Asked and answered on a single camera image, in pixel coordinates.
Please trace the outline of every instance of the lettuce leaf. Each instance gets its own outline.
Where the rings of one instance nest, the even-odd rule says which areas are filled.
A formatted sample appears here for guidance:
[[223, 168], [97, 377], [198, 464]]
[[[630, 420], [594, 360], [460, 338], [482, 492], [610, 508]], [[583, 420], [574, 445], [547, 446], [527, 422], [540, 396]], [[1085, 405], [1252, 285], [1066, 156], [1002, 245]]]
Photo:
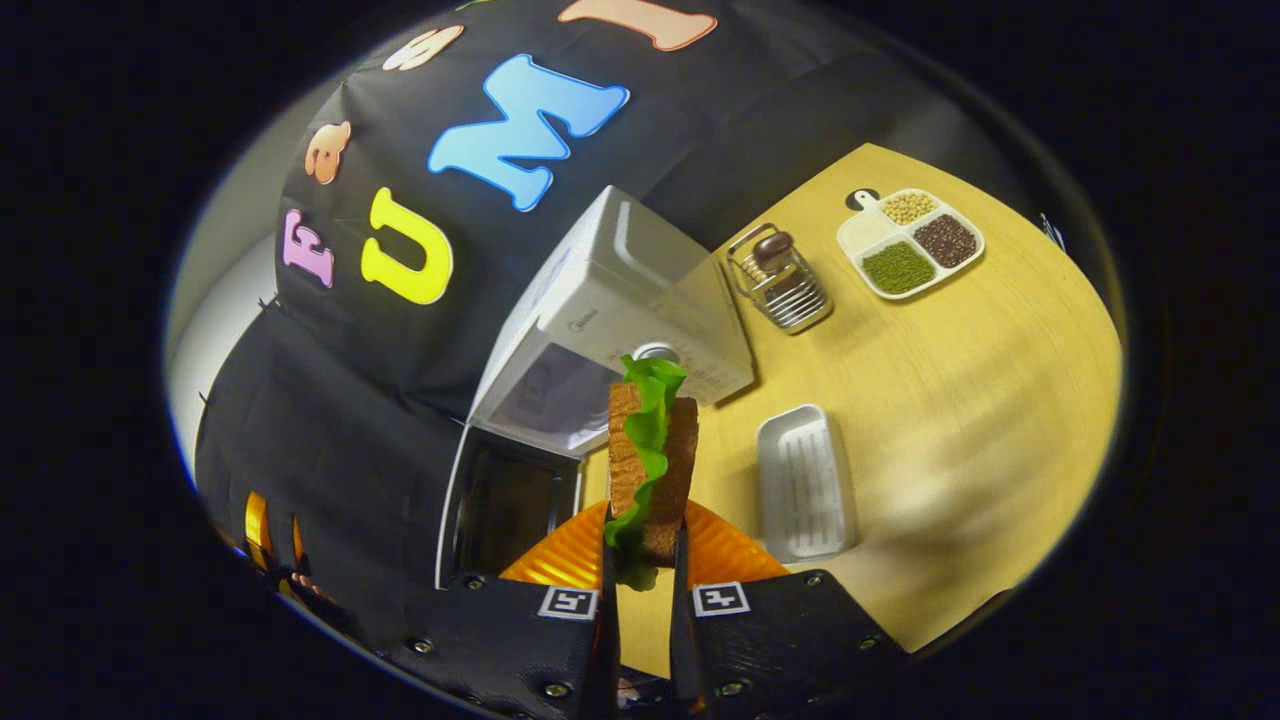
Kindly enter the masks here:
[[622, 421], [622, 430], [636, 448], [644, 466], [645, 482], [640, 483], [630, 510], [605, 523], [604, 542], [613, 548], [617, 582], [636, 591], [653, 589], [658, 569], [650, 568], [640, 557], [644, 541], [644, 521], [649, 516], [649, 503], [655, 483], [667, 474], [667, 430], [676, 391], [689, 377], [680, 365], [662, 357], [635, 360], [622, 356], [626, 374], [622, 382], [635, 383], [640, 393], [640, 411]]

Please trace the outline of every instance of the microwave knob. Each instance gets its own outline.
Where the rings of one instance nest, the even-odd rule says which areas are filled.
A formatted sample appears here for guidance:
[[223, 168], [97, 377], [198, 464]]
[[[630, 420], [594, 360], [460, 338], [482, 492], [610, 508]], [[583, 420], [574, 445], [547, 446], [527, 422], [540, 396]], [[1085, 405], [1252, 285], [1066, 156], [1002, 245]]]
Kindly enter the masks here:
[[671, 360], [672, 363], [680, 363], [680, 355], [669, 345], [664, 342], [649, 342], [641, 345], [635, 351], [636, 360], [644, 360], [645, 357], [662, 357], [663, 360]]

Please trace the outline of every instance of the sandwich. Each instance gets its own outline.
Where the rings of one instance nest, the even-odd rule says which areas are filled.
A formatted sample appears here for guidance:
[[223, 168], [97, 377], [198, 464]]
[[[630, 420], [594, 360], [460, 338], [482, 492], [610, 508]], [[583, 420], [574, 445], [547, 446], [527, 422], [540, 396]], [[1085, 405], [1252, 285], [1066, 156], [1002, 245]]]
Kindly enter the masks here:
[[622, 356], [609, 386], [609, 505], [604, 542], [617, 582], [652, 589], [658, 568], [675, 568], [676, 537], [698, 451], [698, 404], [676, 397], [687, 373], [660, 357]]

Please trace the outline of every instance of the microwave oven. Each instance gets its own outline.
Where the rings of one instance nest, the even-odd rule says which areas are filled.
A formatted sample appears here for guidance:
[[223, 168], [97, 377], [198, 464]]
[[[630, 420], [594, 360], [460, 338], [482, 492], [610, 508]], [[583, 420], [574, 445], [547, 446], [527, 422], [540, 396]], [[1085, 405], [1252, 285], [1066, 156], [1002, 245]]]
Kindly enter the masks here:
[[[689, 372], [681, 395], [700, 405], [755, 378], [719, 263], [608, 186], [550, 252], [498, 333], [449, 477], [436, 587], [458, 573], [499, 573], [577, 511], [581, 460], [608, 438], [609, 383], [622, 379], [627, 354], [680, 363]], [[498, 475], [477, 470], [495, 461], [484, 457], [500, 457], [503, 482], [527, 478], [517, 505], [530, 516], [517, 519], [511, 503], [504, 514], [495, 510], [503, 503], [493, 487]]]

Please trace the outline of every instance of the bread slice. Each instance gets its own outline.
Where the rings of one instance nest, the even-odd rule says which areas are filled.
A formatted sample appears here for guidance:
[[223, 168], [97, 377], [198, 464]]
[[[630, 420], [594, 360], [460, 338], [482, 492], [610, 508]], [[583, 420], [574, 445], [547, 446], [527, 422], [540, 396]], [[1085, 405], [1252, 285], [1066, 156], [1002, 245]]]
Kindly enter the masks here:
[[[645, 482], [644, 465], [635, 445], [622, 429], [628, 415], [640, 411], [640, 391], [632, 383], [609, 386], [609, 501], [617, 518], [635, 505], [635, 492]], [[654, 568], [676, 566], [676, 534], [685, 519], [689, 484], [698, 454], [698, 402], [677, 397], [669, 411], [667, 474], [654, 487], [640, 546], [645, 562]]]

